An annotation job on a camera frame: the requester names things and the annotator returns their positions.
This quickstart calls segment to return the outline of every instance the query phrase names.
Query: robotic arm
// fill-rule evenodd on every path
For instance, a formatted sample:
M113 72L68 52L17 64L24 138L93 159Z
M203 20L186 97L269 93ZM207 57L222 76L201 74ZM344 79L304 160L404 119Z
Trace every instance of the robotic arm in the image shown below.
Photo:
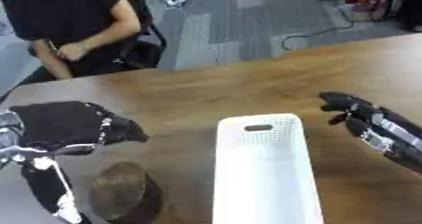
M355 137L379 150L388 159L422 173L422 128L388 108L352 95L323 92L319 97L325 102L325 112L343 112L329 121L341 122Z
M135 122L97 104L16 106L0 112L0 169L12 161L21 165L32 193L52 216L90 224L77 210L70 180L55 157L87 155L99 146L147 139Z

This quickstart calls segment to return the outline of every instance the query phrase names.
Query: black t-shirt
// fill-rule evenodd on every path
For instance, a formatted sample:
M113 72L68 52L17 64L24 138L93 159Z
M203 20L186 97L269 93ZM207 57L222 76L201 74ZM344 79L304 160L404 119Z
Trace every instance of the black t-shirt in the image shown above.
M18 37L24 40L49 40L57 49L63 44L86 39L110 27L114 21L110 10L118 1L3 0ZM129 2L138 13L142 25L151 21L142 0ZM128 40L95 49L80 62L94 63L116 58Z

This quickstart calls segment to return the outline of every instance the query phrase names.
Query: black office chair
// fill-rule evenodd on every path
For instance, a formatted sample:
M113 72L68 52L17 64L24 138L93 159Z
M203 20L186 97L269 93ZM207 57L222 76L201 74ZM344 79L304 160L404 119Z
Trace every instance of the black office chair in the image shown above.
M142 39L143 36L154 34L159 45ZM140 34L139 38L130 42L121 52L122 64L136 69L156 68L164 51L167 48L167 40L155 26L151 24L149 29Z

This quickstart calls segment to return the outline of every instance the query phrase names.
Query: table surface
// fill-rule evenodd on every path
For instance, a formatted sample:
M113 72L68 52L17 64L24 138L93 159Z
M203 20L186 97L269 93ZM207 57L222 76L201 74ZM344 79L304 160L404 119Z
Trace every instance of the table surface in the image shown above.
M295 113L308 136L326 223L420 223L422 178L384 159L343 126L328 126L332 115L319 110L317 95L356 94L422 124L421 46L422 35L410 35L215 69L146 70L38 84L17 88L4 106L88 101L139 122L152 136L149 143L112 146L66 165L87 178L95 161L141 164L165 194L159 224L211 222L219 120Z

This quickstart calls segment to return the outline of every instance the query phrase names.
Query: white plastic basket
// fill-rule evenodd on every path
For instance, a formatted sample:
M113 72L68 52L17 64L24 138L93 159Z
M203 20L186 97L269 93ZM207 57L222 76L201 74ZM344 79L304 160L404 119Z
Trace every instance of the white plastic basket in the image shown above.
M297 116L247 116L219 123L213 224L237 223L323 223Z

